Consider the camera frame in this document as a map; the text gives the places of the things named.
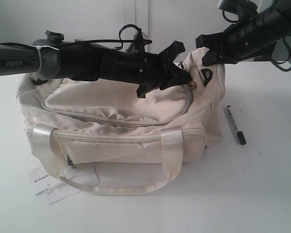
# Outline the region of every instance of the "fabric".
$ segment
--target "fabric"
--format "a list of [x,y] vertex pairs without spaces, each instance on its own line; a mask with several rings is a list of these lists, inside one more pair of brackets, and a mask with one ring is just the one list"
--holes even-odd
[[[203,85],[201,58],[207,50],[192,51],[185,59],[190,84],[155,90],[146,99],[138,99],[138,86],[129,83],[63,79],[35,86],[25,75],[17,101],[33,155],[50,175],[96,194],[144,194],[163,187],[179,174],[182,162],[200,159],[204,147],[221,138],[216,107],[225,94],[225,69],[207,67],[213,76]],[[135,187],[120,182],[86,187],[61,176],[67,166],[92,162],[160,163],[164,175]],[[104,174],[110,173],[97,173],[102,180]]]

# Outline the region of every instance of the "black knob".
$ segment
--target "black knob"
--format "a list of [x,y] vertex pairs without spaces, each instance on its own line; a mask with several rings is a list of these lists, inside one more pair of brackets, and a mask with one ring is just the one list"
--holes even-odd
[[64,34],[61,34],[61,33],[55,33],[55,32],[47,30],[45,32],[45,35],[48,36],[48,40],[53,41],[55,43],[59,43],[64,40]]

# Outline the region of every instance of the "bag handle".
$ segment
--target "bag handle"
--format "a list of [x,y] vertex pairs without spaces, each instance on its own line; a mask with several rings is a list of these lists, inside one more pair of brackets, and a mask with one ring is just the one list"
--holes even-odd
[[180,127],[161,130],[162,136],[162,169],[165,179],[155,184],[135,187],[88,186],[76,183],[62,176],[68,166],[51,150],[50,135],[53,127],[38,124],[33,129],[32,147],[35,156],[49,175],[60,179],[68,185],[87,192],[100,195],[137,195],[156,191],[173,180],[181,171],[183,158],[183,136]]

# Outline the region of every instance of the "black marker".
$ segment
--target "black marker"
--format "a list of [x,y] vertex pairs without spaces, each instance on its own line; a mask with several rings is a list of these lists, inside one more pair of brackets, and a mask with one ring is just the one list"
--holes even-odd
[[231,105],[227,106],[226,109],[227,109],[228,116],[229,116],[229,118],[230,118],[230,120],[232,122],[232,125],[233,125],[233,127],[234,127],[234,129],[236,131],[236,134],[237,134],[237,137],[239,139],[240,144],[241,145],[245,145],[247,143],[246,139],[245,139],[245,137],[243,135],[243,132],[242,132],[239,124],[236,123],[235,118],[233,117],[232,110],[231,110]]

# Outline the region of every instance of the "white duffel bag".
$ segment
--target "white duffel bag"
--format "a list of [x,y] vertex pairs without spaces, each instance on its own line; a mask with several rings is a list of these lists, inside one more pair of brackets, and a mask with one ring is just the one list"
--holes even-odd
[[[32,154],[51,176],[84,191],[135,195],[158,190],[180,173],[182,162],[199,160],[205,146],[221,137],[216,107],[225,94],[225,68],[207,67],[213,76],[204,86],[200,70],[207,50],[192,51],[183,62],[193,78],[189,85],[154,90],[145,99],[137,98],[136,84],[60,79],[36,86],[25,75],[17,101]],[[63,175],[69,166],[106,162],[113,170],[95,168],[100,181],[96,186]],[[113,173],[119,163],[162,164],[163,178],[141,186],[105,186],[105,174],[109,180],[110,174],[120,176]]]

